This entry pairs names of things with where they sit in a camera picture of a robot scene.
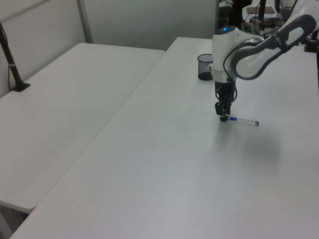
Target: black cable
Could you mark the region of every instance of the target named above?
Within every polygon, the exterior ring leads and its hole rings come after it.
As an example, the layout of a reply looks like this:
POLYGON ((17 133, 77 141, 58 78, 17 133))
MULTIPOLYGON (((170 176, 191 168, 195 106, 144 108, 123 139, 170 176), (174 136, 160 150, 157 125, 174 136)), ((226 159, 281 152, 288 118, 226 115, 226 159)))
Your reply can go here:
POLYGON ((9 90, 12 91, 10 86, 10 66, 9 65, 8 65, 8 86, 9 86, 9 90))
POLYGON ((291 14, 293 13, 293 10, 294 10, 294 8, 295 8, 295 6, 296 6, 297 2, 298 2, 298 0, 295 0, 294 5, 293 5, 293 6, 292 6, 292 8, 291 8, 291 12, 290 12, 289 17, 290 17, 290 16, 291 16, 291 14))
POLYGON ((4 34, 5 41, 6 41, 6 43, 8 44, 8 38, 7 38, 7 36, 6 36, 5 30, 4 30, 4 28, 3 28, 2 24, 1 24, 1 22, 0 22, 0 28, 1 28, 2 33, 4 34))
POLYGON ((225 63, 226 63, 227 58, 231 55, 231 53, 233 53, 235 50, 237 50, 237 48, 238 48, 238 46, 236 46, 236 47, 226 56, 226 58, 224 59, 224 62, 223 62, 224 71, 225 71, 225 73, 227 74, 227 76, 228 76, 228 78, 229 78, 230 81, 233 81, 233 78, 232 78, 232 77, 229 75, 229 73, 227 72, 226 67, 225 67, 225 63))
POLYGON ((251 34, 253 34, 253 29, 255 29, 255 26, 256 26, 256 22, 257 22, 256 21, 256 16, 257 16, 257 9, 255 11, 255 22, 254 22, 254 27, 251 28, 251 34))
MULTIPOLYGON (((3 33, 3 35, 4 35, 4 37, 5 37, 6 43, 8 44, 8 38, 7 38, 7 36, 6 36, 5 30, 4 30, 4 28, 3 28, 2 24, 1 24, 1 22, 0 22, 0 29, 1 29, 1 31, 2 31, 2 33, 3 33)), ((11 86, 10 86, 10 66, 9 66, 9 65, 8 65, 8 86, 9 86, 9 90, 11 91, 12 89, 11 89, 11 86)))
MULTIPOLYGON (((260 5, 260 1, 259 1, 258 5, 255 7, 255 9, 253 10, 253 12, 256 12, 256 13, 257 13, 257 8, 258 8, 259 5, 260 5)), ((251 15, 251 14, 248 14, 248 16, 247 16, 246 19, 243 21, 243 23, 246 22, 247 18, 248 18, 250 15, 251 15)))
POLYGON ((318 86, 319 86, 319 46, 316 46, 316 54, 317 54, 317 71, 318 71, 318 86))
MULTIPOLYGON (((241 48, 244 47, 244 46, 256 46, 257 44, 259 44, 259 43, 261 43, 261 42, 263 42, 263 41, 247 42, 246 44, 242 45, 241 48)), ((225 63, 226 63, 227 58, 239 47, 239 45, 236 46, 236 47, 226 56, 226 58, 224 59, 224 62, 223 62, 224 71, 225 71, 225 73, 227 74, 228 78, 229 78, 231 81, 233 80, 233 78, 230 77, 229 73, 227 72, 226 67, 225 67, 225 63)))
POLYGON ((265 35, 267 35, 267 34, 269 34, 269 33, 273 33, 273 32, 275 32, 275 31, 277 31, 277 30, 273 30, 273 31, 265 32, 264 34, 262 34, 262 35, 260 35, 260 36, 265 36, 265 35))

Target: pen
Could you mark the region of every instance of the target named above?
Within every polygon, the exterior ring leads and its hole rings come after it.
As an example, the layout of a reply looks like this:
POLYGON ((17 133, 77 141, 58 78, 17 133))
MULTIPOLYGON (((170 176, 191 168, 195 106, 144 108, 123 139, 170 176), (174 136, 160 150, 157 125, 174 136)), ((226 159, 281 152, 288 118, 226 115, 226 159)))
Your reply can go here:
POLYGON ((251 125, 259 126, 259 122, 258 121, 250 120, 250 119, 239 119, 239 118, 235 118, 235 117, 226 116, 226 120, 237 121, 237 122, 240 122, 240 123, 245 123, 245 124, 251 124, 251 125))

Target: white table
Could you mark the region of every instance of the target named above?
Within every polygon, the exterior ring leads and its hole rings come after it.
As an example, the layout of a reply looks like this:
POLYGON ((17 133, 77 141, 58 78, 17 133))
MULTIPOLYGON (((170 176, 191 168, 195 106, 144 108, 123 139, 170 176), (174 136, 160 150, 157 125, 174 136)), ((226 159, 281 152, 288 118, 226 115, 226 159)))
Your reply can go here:
POLYGON ((79 44, 0 99, 0 205, 30 213, 162 57, 79 44))
POLYGON ((238 80, 232 114, 256 127, 219 121, 210 51, 178 38, 12 239, 317 238, 316 56, 238 80))

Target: floor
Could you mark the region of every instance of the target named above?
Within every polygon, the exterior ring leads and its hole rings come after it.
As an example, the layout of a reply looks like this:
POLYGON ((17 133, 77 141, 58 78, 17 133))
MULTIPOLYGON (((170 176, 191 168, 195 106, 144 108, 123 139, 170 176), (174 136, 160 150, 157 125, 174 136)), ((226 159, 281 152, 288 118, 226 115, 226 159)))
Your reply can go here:
POLYGON ((0 239, 9 239, 27 218, 28 214, 0 206, 0 239))

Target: pen holder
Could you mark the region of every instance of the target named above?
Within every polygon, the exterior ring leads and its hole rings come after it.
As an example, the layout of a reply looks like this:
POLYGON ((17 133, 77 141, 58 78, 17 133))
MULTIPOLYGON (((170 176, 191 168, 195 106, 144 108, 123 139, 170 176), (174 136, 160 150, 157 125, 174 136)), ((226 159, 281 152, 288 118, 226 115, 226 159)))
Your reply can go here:
POLYGON ((203 54, 198 58, 198 78, 203 81, 210 81, 213 79, 212 64, 213 56, 211 54, 203 54))

